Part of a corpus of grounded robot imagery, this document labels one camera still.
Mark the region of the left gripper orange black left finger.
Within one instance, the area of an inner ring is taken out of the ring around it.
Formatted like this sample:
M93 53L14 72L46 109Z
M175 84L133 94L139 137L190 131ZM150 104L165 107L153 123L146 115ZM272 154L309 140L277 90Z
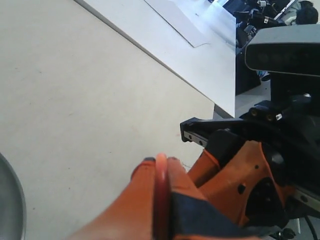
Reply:
M145 158L114 202L69 240L151 240L156 160Z

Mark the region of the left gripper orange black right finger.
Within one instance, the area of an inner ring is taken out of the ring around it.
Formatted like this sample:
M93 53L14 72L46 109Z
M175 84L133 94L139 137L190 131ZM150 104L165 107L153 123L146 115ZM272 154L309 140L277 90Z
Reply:
M211 205L196 188L180 161L167 159L171 189L170 240L249 240L240 229Z

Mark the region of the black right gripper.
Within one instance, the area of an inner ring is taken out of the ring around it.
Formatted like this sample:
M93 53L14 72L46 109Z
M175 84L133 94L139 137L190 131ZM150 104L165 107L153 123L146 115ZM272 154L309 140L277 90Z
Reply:
M283 228L320 215L320 115L311 95L264 100L239 118L190 118L183 142L203 151L187 175L191 196L239 227Z

